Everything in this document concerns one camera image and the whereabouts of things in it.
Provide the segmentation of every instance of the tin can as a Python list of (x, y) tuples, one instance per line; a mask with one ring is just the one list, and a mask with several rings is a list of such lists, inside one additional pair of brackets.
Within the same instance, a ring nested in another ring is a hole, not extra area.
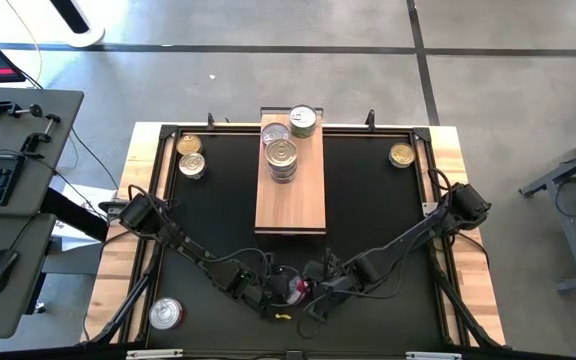
[(270, 176), (278, 183), (291, 182), (297, 173), (297, 145), (288, 139), (271, 141), (266, 146)]
[(289, 182), (295, 180), (295, 178), (297, 177), (296, 170), (297, 169), (295, 169), (295, 171), (293, 171), (292, 174), (288, 177), (277, 177), (273, 172), (270, 173), (270, 177), (278, 184), (288, 184)]
[(177, 142), (177, 152), (181, 155), (188, 155), (192, 153), (201, 153), (202, 146), (199, 136), (184, 135)]
[(288, 139), (270, 142), (265, 153), (268, 164), (276, 171), (285, 171), (297, 163), (297, 145)]
[(270, 144), (271, 141), (277, 139), (288, 139), (290, 137), (290, 129), (282, 123), (270, 123), (261, 129), (261, 141), (264, 145)]
[(407, 168), (415, 161), (415, 151), (408, 144), (398, 143), (390, 148), (388, 160), (395, 167)]
[(293, 136), (307, 138), (315, 132), (317, 112), (308, 105), (297, 105), (290, 110), (290, 131)]
[(181, 321), (183, 308), (179, 301), (173, 298), (161, 298), (150, 308), (150, 324), (157, 330), (168, 330)]
[(184, 155), (179, 160), (179, 170), (193, 180), (200, 179), (206, 172), (206, 160), (198, 153)]

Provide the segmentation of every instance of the wooden platform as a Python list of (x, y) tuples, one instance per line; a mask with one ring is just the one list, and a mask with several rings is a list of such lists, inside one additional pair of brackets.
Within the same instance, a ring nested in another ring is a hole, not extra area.
[[(261, 126), (282, 123), (290, 127), (288, 114), (264, 114)], [(297, 145), (297, 176), (278, 184), (270, 176), (264, 143), (259, 139), (257, 180), (257, 234), (325, 234), (323, 119), (317, 115), (314, 133), (305, 139), (290, 137)]]
[[(127, 199), (126, 188), (129, 184), (136, 184), (144, 188), (148, 187), (155, 162), (159, 131), (163, 124), (166, 123), (140, 122), (135, 124), (121, 179), (119, 191), (121, 198)], [(429, 129), (437, 168), (445, 172), (453, 183), (468, 182), (457, 129), (448, 126), (435, 126), (429, 127)], [(172, 139), (169, 139), (165, 146), (159, 189), (163, 189), (163, 182), (166, 179), (168, 164), (173, 151), (175, 151), (174, 143)], [(430, 179), (425, 169), (424, 175), (426, 188), (430, 189), (428, 187)], [(119, 231), (121, 230), (118, 229), (118, 226), (111, 228), (108, 232), (108, 237)], [(479, 230), (469, 231), (466, 234), (481, 243)], [(86, 326), (91, 337), (101, 331), (124, 300), (128, 290), (136, 248), (136, 239), (133, 236), (126, 235), (121, 240), (108, 244), (104, 249), (86, 319)], [(479, 249), (459, 238), (453, 247), (453, 254), (464, 303), (494, 340), (502, 344), (505, 343), (485, 256)], [(459, 343), (454, 310), (452, 310), (452, 306), (450, 306), (447, 299), (445, 299), (444, 303), (446, 304), (450, 336), (455, 343)], [(134, 339), (137, 335), (142, 311), (143, 301), (140, 300), (133, 312), (134, 316), (129, 339)]]

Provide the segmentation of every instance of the gray floor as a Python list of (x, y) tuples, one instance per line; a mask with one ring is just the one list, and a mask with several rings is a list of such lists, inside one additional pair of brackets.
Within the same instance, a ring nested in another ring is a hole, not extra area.
[[(113, 43), (413, 46), (405, 0), (81, 3), (106, 24)], [(426, 47), (576, 49), (574, 1), (416, 5)], [(107, 18), (110, 8), (119, 19)], [(0, 42), (16, 42), (15, 36), (0, 32)], [(20, 64), (36, 57), (6, 53)], [(469, 179), (493, 203), (482, 231), (507, 343), (562, 355), (576, 355), (576, 292), (559, 295), (555, 282), (576, 276), (576, 268), (545, 194), (524, 200), (517, 189), (576, 146), (576, 55), (570, 54), (428, 56), (439, 121), (458, 128)], [(415, 55), (46, 51), (43, 58), (44, 85), (86, 93), (76, 128), (116, 177), (136, 121), (203, 121), (208, 111), (217, 119), (257, 121), (260, 106), (304, 102), (323, 106), (328, 122), (360, 123), (374, 108), (379, 124), (429, 123)], [(78, 167), (65, 175), (109, 187), (103, 171), (79, 153)], [(73, 161), (69, 147), (61, 165)], [(54, 307), (24, 318), (0, 349), (76, 342), (92, 283), (50, 277), (41, 299)], [(55, 289), (63, 289), (59, 303)]]

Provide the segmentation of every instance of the desk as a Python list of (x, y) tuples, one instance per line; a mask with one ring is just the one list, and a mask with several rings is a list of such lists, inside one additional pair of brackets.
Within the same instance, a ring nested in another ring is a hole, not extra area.
[[(120, 197), (127, 198), (127, 186), (129, 184), (137, 184), (144, 188), (148, 187), (162, 124), (137, 123), (135, 125), (121, 179)], [(430, 127), (430, 132), (433, 139), (436, 166), (446, 173), (451, 182), (467, 182), (457, 130), (453, 127)], [(170, 161), (170, 155), (168, 154), (172, 154), (172, 151), (174, 151), (173, 142), (166, 142), (164, 154), (167, 154), (167, 156), (164, 156), (161, 166), (162, 173), (159, 176), (159, 186), (157, 187), (159, 189), (158, 196), (163, 196), (164, 183)], [(430, 182), (427, 176), (424, 176), (424, 182)], [(123, 229), (120, 226), (112, 226), (109, 229), (108, 236), (114, 236), (122, 231)], [(481, 242), (478, 230), (467, 232), (467, 235)], [(148, 245), (147, 247), (146, 258), (150, 256), (151, 246)], [(92, 336), (101, 331), (126, 296), (136, 247), (136, 238), (126, 235), (108, 244), (104, 249), (86, 320), (87, 329)], [(453, 252), (464, 302), (489, 335), (496, 341), (504, 343), (493, 287), (484, 255), (467, 242), (460, 240), (453, 247)], [(458, 343), (454, 311), (447, 299), (445, 299), (444, 303), (450, 336), (454, 342)], [(129, 339), (134, 339), (137, 335), (142, 312), (143, 295), (134, 308)]]
[[(82, 100), (83, 93), (80, 91), (0, 88), (0, 101), (12, 101), (26, 109), (31, 104), (38, 104), (44, 114), (55, 114), (61, 118), (60, 123), (51, 127), (51, 142), (42, 143), (37, 149), (44, 156), (42, 161), (47, 166), (26, 159), (8, 205), (0, 206), (0, 250), (10, 247), (29, 218), (38, 211), (42, 212), (21, 235), (15, 247), (19, 259), (8, 285), (0, 294), (0, 338), (14, 334), (21, 315), (27, 309), (58, 217), (63, 219), (63, 215), (68, 215), (64, 214), (66, 212), (70, 213), (72, 220), (74, 213), (77, 213), (81, 215), (75, 216), (77, 224), (63, 220), (73, 226), (82, 225), (83, 222), (79, 220), (92, 220), (99, 230), (97, 238), (105, 238), (104, 221), (71, 202), (65, 203), (65, 198), (56, 191), (47, 190), (54, 175), (48, 166), (57, 166)], [(47, 124), (45, 118), (39, 119), (30, 114), (19, 118), (3, 114), (0, 118), (0, 149), (19, 151), (28, 135), (43, 132)]]

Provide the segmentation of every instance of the metal clamp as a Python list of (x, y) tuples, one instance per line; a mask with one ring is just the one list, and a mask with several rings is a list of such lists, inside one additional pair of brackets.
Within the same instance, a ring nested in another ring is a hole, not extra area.
[(126, 354), (126, 360), (176, 359), (182, 356), (184, 356), (184, 349), (132, 350)]
[(461, 360), (461, 354), (409, 351), (407, 360)]

